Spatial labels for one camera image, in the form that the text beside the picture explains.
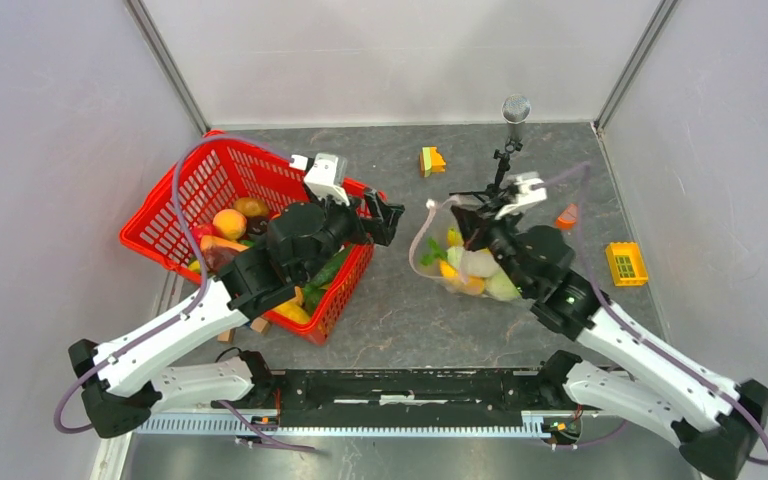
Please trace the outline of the white radish with leaves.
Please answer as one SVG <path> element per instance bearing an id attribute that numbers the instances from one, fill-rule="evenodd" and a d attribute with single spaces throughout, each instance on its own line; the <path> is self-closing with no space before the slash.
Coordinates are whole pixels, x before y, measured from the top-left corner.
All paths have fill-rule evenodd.
<path id="1" fill-rule="evenodd" d="M 486 279 L 501 271 L 493 255 L 487 250 L 469 251 L 462 247 L 442 246 L 434 239 L 426 243 L 428 251 L 420 257 L 420 265 L 423 267 L 436 266 L 439 270 L 439 261 L 447 261 L 462 275 L 469 275 Z"/>

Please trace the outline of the clear zip top bag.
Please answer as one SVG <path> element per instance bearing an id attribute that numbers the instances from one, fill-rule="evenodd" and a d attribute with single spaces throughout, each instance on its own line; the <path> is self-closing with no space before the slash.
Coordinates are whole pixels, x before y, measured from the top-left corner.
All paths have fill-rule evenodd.
<path id="1" fill-rule="evenodd" d="M 545 259 L 517 228 L 524 211 L 545 200 L 539 189 L 428 201 L 428 217 L 410 245 L 411 268 L 452 293 L 502 302 L 548 298 L 553 287 Z"/>

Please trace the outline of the orange yellow toy mango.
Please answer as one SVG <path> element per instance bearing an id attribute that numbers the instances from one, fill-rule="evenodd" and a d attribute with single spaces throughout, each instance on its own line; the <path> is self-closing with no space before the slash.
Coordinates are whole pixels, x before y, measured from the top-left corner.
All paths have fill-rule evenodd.
<path id="1" fill-rule="evenodd" d="M 480 296 L 485 291 L 485 280 L 480 277 L 462 275 L 447 261 L 439 261 L 439 270 L 444 283 L 454 292 Z"/>

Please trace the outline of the green toy cabbage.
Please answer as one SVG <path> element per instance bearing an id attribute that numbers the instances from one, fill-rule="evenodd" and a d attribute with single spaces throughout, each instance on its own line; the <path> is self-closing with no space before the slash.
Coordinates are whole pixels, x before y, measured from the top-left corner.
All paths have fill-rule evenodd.
<path id="1" fill-rule="evenodd" d="M 504 271 L 485 279 L 485 294 L 503 302 L 521 299 L 521 293 Z"/>

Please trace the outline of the dark green toy cucumber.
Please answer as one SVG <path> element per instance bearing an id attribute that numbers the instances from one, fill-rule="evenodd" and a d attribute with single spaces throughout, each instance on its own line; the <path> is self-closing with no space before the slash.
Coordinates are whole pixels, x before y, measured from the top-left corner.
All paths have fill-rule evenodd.
<path id="1" fill-rule="evenodd" d="M 336 255 L 334 255 L 330 260 L 326 262 L 322 269 L 310 279 L 310 281 L 302 288 L 302 290 L 304 292 L 313 291 L 320 289 L 326 284 L 332 282 L 347 260 L 351 250 L 351 246 L 340 250 Z"/>

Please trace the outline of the yellow toy banana bunch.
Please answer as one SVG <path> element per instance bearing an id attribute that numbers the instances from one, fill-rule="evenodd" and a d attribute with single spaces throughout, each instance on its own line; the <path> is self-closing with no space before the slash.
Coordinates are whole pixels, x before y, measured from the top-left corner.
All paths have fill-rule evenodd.
<path id="1" fill-rule="evenodd" d="M 449 248 L 462 247 L 464 245 L 464 239 L 462 237 L 462 234 L 455 227 L 451 227 L 447 230 L 446 242 Z"/>

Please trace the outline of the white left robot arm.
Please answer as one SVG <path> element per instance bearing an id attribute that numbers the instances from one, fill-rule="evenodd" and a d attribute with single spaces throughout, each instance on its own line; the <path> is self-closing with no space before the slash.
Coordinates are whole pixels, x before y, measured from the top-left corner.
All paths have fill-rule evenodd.
<path id="1" fill-rule="evenodd" d="M 358 211 L 363 203 L 368 215 Z M 68 355 L 89 428 L 101 438 L 135 430 L 152 414 L 188 402 L 243 400 L 266 405 L 273 379 L 236 358 L 172 368 L 209 338 L 242 326 L 294 298 L 347 244 L 389 245 L 405 208 L 368 188 L 362 200 L 333 196 L 288 205 L 255 243 L 215 276 L 203 275 L 196 293 L 115 340 L 82 339 Z"/>

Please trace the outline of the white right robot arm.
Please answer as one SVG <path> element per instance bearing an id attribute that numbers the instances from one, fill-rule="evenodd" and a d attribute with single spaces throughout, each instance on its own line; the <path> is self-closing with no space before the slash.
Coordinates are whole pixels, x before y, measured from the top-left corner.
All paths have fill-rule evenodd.
<path id="1" fill-rule="evenodd" d="M 549 225 L 526 231 L 516 219 L 487 208 L 451 209 L 470 251 L 488 250 L 531 311 L 550 331 L 614 361 L 630 374 L 611 380 L 565 351 L 554 354 L 537 382 L 551 408 L 570 401 L 596 407 L 643 427 L 671 443 L 683 459 L 710 479 L 736 479 L 768 447 L 768 387 L 742 382 L 702 366 L 633 320 L 573 267 L 575 251 Z"/>

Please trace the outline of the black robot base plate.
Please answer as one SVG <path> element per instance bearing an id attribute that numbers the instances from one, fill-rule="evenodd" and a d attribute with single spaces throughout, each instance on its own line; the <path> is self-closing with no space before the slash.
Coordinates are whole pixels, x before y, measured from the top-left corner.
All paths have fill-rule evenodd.
<path id="1" fill-rule="evenodd" d="M 533 369 L 274 371 L 232 401 L 273 409 L 281 427 L 513 427 L 524 411 L 573 411 Z"/>

